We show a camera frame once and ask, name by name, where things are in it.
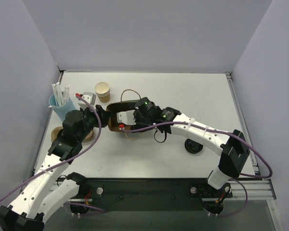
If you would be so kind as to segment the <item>green paper bag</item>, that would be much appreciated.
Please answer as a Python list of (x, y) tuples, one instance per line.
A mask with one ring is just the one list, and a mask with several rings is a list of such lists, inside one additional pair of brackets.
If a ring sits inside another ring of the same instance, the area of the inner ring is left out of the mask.
[[(124, 101), (123, 94), (127, 91), (132, 91), (136, 93), (139, 99)], [(125, 89), (120, 96), (120, 101), (115, 103), (110, 103), (106, 107), (106, 111), (109, 115), (108, 129), (112, 132), (121, 132), (121, 128), (127, 130), (140, 129), (151, 126), (151, 124), (146, 124), (143, 121), (139, 121), (135, 118), (134, 113), (136, 112), (135, 104), (141, 99), (141, 95), (132, 89)]]

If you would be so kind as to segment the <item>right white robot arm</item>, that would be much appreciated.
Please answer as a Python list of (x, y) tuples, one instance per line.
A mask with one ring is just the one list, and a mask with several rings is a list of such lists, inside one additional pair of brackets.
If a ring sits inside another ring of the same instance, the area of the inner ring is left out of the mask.
[(136, 102), (134, 117), (136, 123), (145, 128), (156, 126), (162, 132), (183, 136), (220, 157), (218, 166), (204, 184), (204, 192), (209, 196), (218, 194), (230, 178), (238, 178), (249, 157), (250, 150), (241, 131), (216, 130), (171, 107), (161, 109), (147, 97)]

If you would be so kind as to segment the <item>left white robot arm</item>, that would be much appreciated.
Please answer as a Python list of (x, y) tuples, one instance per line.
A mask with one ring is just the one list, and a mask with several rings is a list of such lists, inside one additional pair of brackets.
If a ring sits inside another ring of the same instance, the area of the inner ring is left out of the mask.
[(73, 162), (85, 151), (82, 142), (94, 128), (108, 125), (110, 112), (101, 106), (67, 113), (63, 128), (52, 142), (37, 173), (27, 181), (26, 187), (8, 205), (0, 207), (0, 227), (4, 231), (41, 231), (51, 215), (66, 201), (88, 192), (86, 177), (72, 173), (54, 191), (50, 188)]

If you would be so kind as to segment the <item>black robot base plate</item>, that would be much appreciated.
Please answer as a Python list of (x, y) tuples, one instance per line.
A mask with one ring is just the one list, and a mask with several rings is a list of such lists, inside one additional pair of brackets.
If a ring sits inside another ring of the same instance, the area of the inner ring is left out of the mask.
[(206, 201), (223, 209), (218, 199), (231, 198), (226, 183), (217, 190), (205, 178), (89, 178), (73, 203), (111, 211), (201, 211)]

